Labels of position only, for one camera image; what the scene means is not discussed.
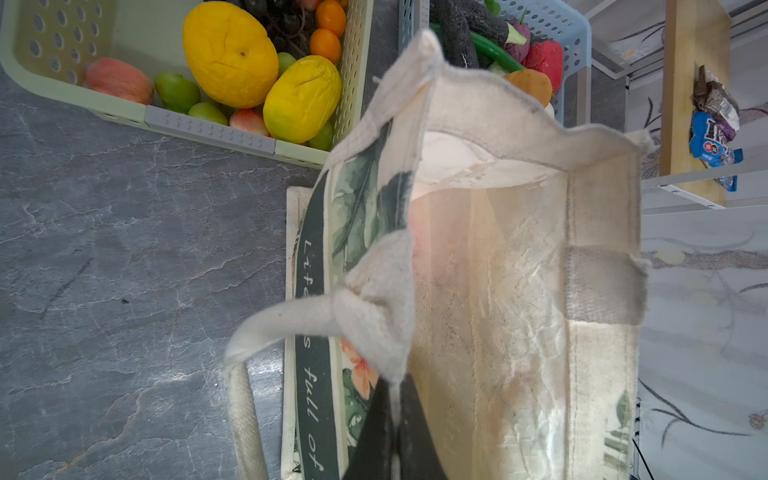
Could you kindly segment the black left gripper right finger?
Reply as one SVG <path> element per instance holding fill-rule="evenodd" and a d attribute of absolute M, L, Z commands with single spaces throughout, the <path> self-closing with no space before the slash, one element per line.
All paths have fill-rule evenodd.
<path fill-rule="evenodd" d="M 446 480 L 433 444 L 418 391 L 410 374 L 400 387 L 398 456 L 400 478 L 405 480 Z"/>

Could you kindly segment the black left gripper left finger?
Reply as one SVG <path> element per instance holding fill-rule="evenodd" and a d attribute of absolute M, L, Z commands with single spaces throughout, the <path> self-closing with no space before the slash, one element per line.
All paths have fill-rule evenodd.
<path fill-rule="evenodd" d="M 390 385 L 380 378 L 355 453 L 342 479 L 390 480 L 394 438 Z"/>

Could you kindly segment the cream floral tote bag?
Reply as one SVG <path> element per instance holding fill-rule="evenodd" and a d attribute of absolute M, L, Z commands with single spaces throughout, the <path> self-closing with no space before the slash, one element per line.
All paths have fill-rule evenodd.
<path fill-rule="evenodd" d="M 447 479 L 628 478 L 653 146 L 645 130 L 566 128 L 417 34 L 317 179 L 292 298 L 227 345 L 239 477 L 267 477 L 246 363 L 289 339 L 305 479 L 342 479 L 380 378 L 401 479 L 407 374 Z"/>

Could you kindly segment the dark purple eggplant toy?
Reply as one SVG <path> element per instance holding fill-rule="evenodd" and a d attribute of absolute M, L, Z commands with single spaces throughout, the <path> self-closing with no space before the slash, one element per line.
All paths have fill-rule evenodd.
<path fill-rule="evenodd" d="M 433 0 L 430 8 L 430 20 L 440 27 L 446 61 L 458 68 L 478 69 L 471 31 L 459 4 L 452 0 Z"/>

